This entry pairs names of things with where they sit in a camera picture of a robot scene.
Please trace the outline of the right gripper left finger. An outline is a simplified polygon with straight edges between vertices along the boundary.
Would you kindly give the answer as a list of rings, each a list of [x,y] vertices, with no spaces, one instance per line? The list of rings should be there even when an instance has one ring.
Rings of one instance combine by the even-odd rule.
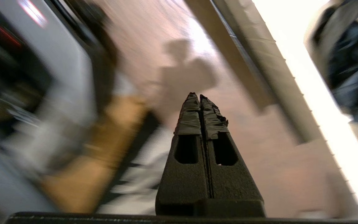
[[[209,190],[202,138],[200,104],[197,95],[191,92],[181,107],[155,199],[158,216],[208,215]]]

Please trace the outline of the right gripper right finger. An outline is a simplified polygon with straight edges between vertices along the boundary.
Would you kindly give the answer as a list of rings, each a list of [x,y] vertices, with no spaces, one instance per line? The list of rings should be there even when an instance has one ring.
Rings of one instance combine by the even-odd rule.
[[[200,202],[204,216],[264,218],[264,200],[228,129],[228,120],[206,96],[200,95],[205,132],[209,197]]]

